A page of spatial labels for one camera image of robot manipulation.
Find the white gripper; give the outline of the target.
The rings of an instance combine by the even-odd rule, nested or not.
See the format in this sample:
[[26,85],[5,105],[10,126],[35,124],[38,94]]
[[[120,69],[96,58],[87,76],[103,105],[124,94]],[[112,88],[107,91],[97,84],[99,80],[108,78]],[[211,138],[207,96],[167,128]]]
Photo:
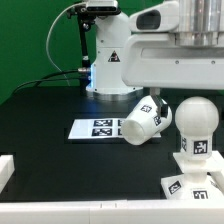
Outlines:
[[224,39],[212,47],[180,47],[172,34],[136,34],[125,44],[122,80],[127,86],[149,90],[159,117],[168,105],[159,88],[224,89]]

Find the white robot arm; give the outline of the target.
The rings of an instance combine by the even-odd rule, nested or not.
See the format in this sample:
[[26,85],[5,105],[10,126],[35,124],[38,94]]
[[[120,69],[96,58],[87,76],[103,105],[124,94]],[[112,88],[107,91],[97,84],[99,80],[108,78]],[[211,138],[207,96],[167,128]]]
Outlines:
[[116,0],[86,0],[85,9],[97,26],[90,92],[224,89],[224,0],[163,0],[130,16]]

